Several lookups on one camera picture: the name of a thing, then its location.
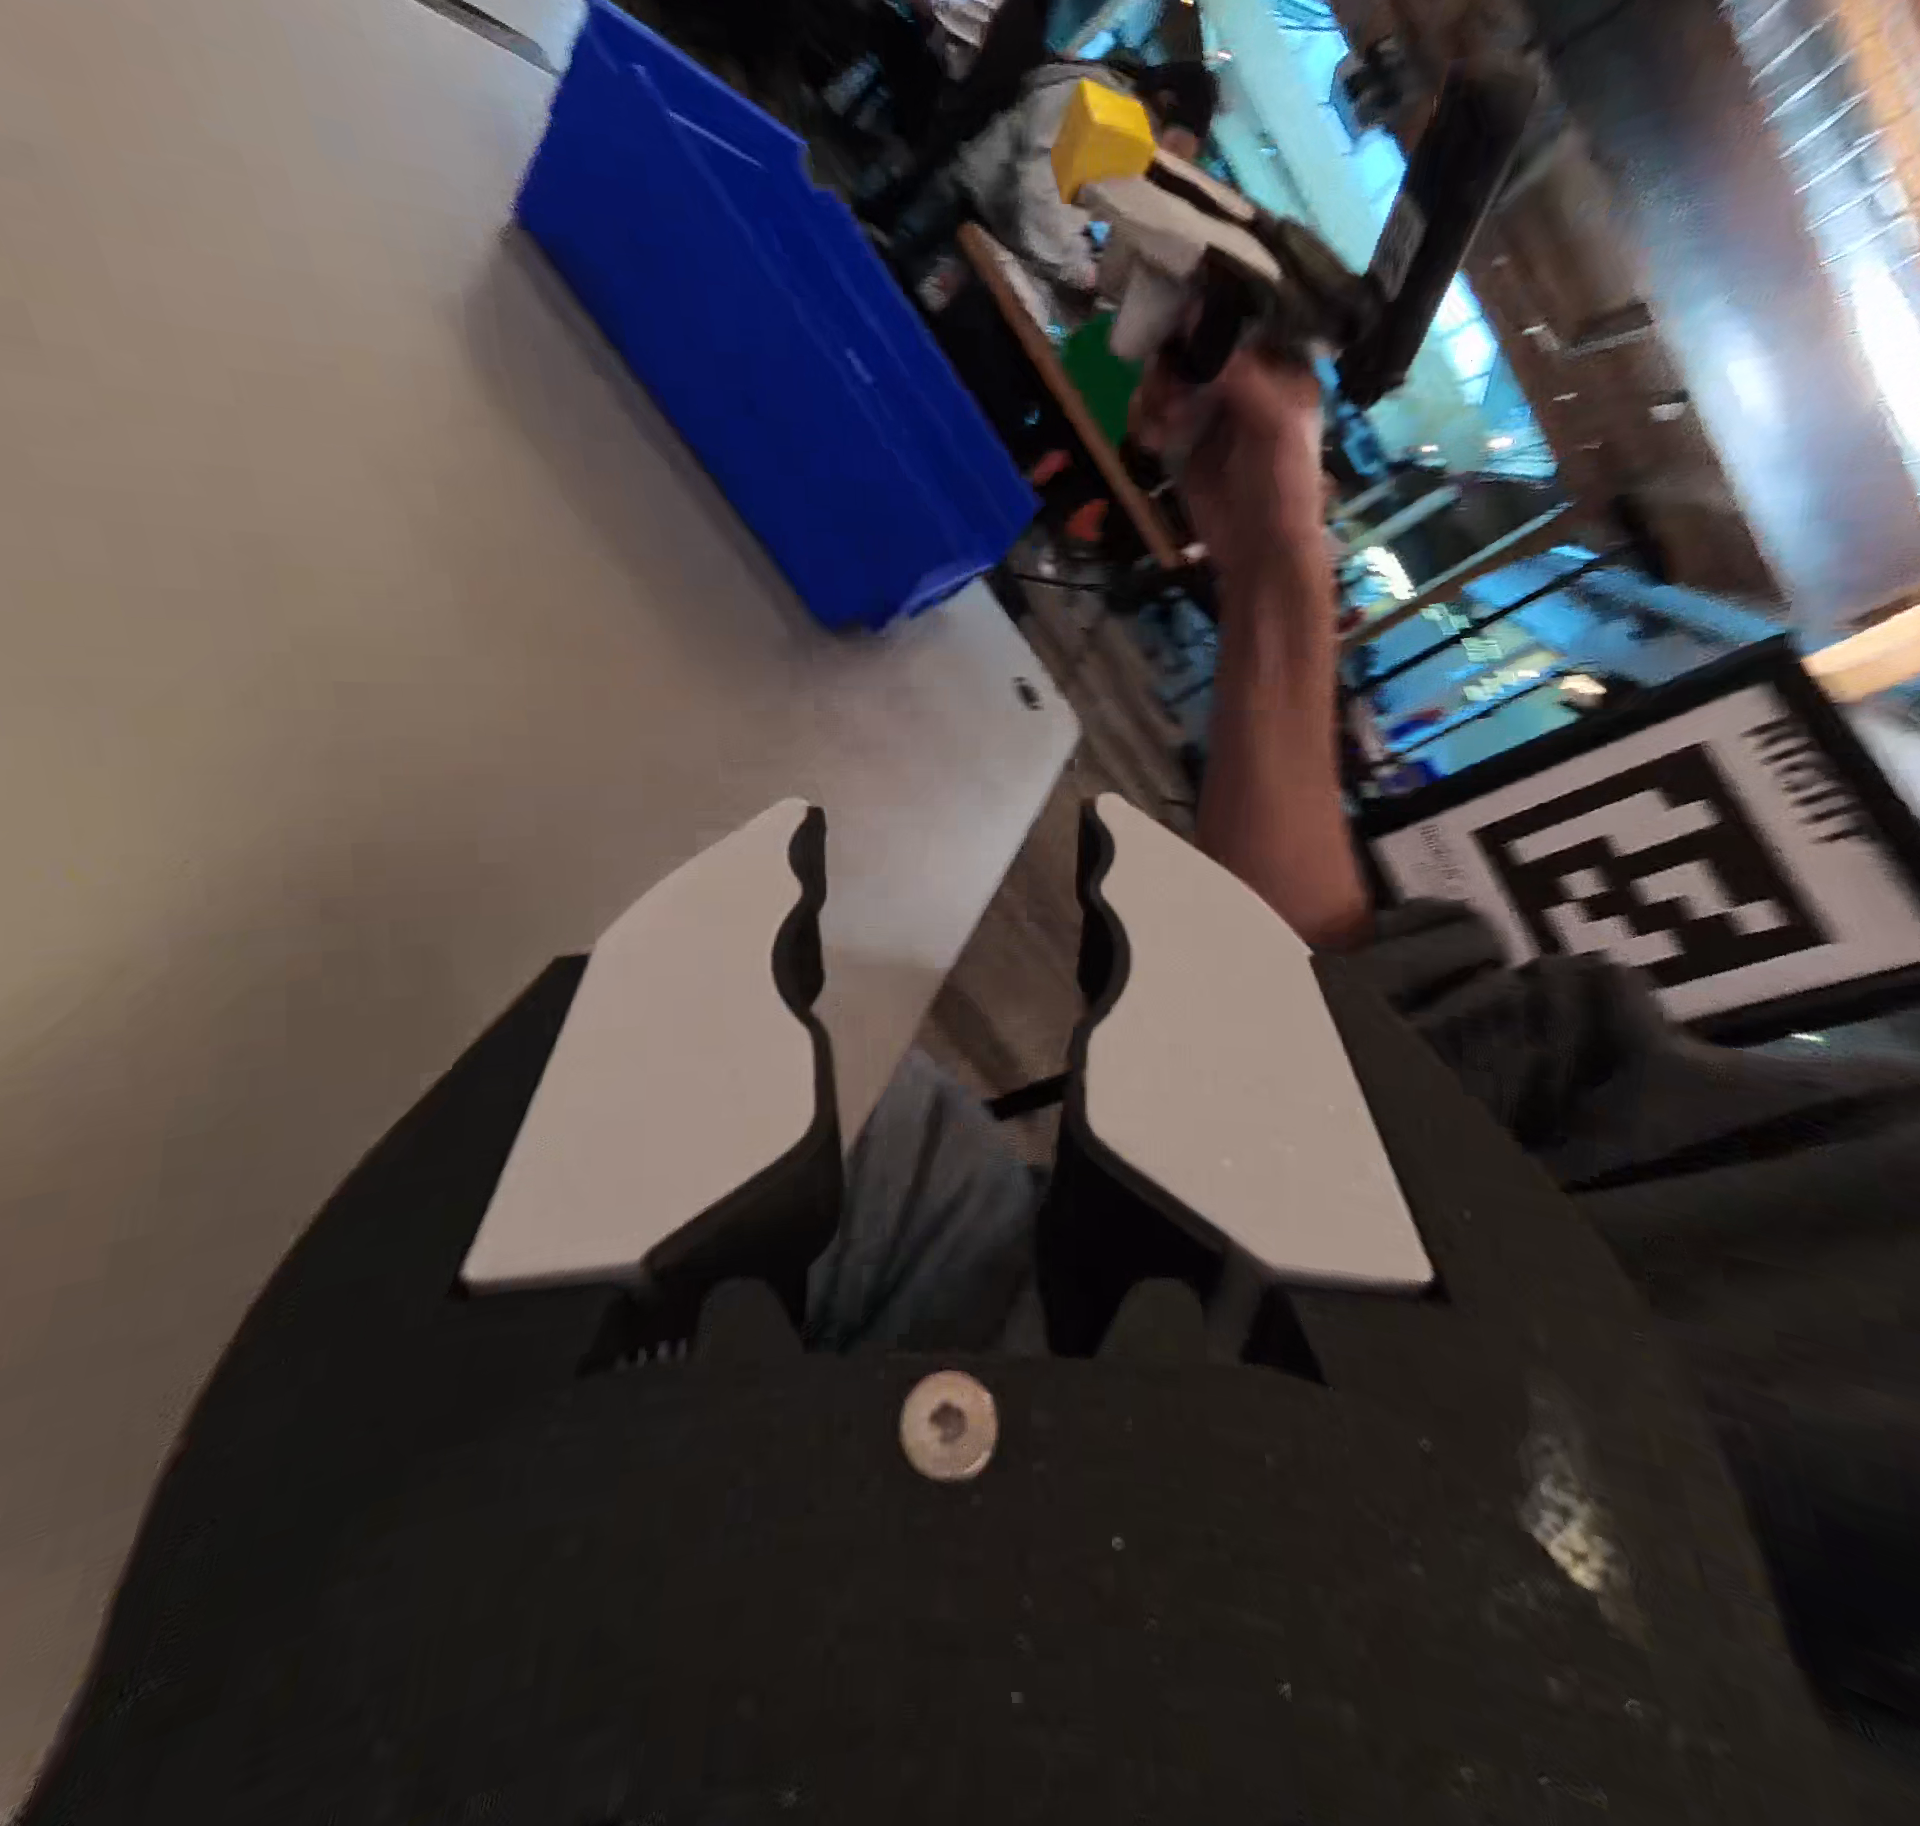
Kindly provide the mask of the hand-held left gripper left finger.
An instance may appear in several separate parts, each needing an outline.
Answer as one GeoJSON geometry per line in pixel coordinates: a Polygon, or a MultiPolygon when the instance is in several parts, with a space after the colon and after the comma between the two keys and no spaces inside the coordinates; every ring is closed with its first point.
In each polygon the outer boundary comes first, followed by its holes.
{"type": "Polygon", "coordinates": [[[784,797],[650,886],[585,970],[457,1280],[640,1286],[825,1138],[838,1172],[820,913],[825,818],[784,797]]]}

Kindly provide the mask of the blue plastic bin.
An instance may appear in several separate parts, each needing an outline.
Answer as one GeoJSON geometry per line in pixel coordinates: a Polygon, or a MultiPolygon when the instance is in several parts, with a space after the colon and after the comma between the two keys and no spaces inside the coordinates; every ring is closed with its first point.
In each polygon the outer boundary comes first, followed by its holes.
{"type": "Polygon", "coordinates": [[[988,575],[1037,498],[804,139],[583,7],[518,227],[821,628],[988,575]]]}

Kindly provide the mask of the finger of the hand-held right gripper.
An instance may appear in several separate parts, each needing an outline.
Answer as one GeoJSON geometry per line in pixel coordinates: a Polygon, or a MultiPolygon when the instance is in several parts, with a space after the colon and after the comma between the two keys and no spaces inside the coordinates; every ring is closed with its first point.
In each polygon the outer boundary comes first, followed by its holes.
{"type": "Polygon", "coordinates": [[[1182,341],[1198,316],[1207,236],[1198,223],[1108,221],[1097,272],[1112,305],[1110,350],[1150,361],[1182,341]]]}
{"type": "Polygon", "coordinates": [[[1175,157],[1154,157],[1138,173],[1084,181],[1084,208],[1106,226],[1113,246],[1223,247],[1236,239],[1263,246],[1259,208],[1175,157]]]}

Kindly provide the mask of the printed marker board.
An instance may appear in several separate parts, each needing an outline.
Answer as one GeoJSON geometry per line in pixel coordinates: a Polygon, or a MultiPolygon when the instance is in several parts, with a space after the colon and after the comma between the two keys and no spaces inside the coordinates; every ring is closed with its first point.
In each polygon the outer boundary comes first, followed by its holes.
{"type": "Polygon", "coordinates": [[[1763,637],[1355,814],[1388,905],[1445,901],[1498,961],[1589,957],[1718,1044],[1918,997],[1915,814],[1763,637]]]}

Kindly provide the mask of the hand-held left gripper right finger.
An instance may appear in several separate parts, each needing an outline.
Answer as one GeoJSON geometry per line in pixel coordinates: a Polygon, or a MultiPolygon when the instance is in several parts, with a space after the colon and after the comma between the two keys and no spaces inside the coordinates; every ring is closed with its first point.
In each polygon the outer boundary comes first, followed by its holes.
{"type": "Polygon", "coordinates": [[[1082,1014],[1047,1181],[1047,1297],[1142,1280],[1427,1293],[1436,1268],[1313,951],[1116,793],[1080,807],[1082,1014]]]}

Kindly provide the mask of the person's right hand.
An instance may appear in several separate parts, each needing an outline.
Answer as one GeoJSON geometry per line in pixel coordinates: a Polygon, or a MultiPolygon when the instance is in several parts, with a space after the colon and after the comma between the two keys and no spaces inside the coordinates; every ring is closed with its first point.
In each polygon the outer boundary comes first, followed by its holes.
{"type": "Polygon", "coordinates": [[[1219,374],[1177,378],[1163,350],[1144,370],[1127,434],[1191,506],[1267,493],[1323,509],[1326,397],[1316,358],[1267,340],[1238,347],[1219,374]]]}

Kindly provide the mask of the person's right forearm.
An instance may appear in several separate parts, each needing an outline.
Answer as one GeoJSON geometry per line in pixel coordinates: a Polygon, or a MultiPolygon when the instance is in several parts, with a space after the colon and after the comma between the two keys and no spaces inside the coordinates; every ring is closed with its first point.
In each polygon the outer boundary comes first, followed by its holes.
{"type": "Polygon", "coordinates": [[[1320,476],[1287,432],[1219,432],[1187,462],[1216,582],[1196,843],[1306,947],[1351,950],[1376,908],[1341,801],[1320,476]]]}

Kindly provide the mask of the yellow wooden cube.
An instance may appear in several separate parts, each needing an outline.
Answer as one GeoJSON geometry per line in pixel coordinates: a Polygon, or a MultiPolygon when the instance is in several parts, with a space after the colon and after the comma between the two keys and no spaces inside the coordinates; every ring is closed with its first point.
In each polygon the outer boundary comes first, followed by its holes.
{"type": "Polygon", "coordinates": [[[1069,82],[1049,145],[1049,170],[1063,204],[1080,204],[1106,181],[1144,180],[1155,153],[1154,119],[1138,93],[1091,73],[1069,82]]]}

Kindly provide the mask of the green box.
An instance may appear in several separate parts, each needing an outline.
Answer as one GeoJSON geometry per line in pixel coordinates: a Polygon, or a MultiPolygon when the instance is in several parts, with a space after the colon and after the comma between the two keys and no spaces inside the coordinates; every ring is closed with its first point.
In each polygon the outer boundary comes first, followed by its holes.
{"type": "Polygon", "coordinates": [[[1053,341],[1053,356],[1068,386],[1106,444],[1133,478],[1151,468],[1151,455],[1130,438],[1133,397],[1144,364],[1118,356],[1112,347],[1116,310],[1097,308],[1053,341]]]}

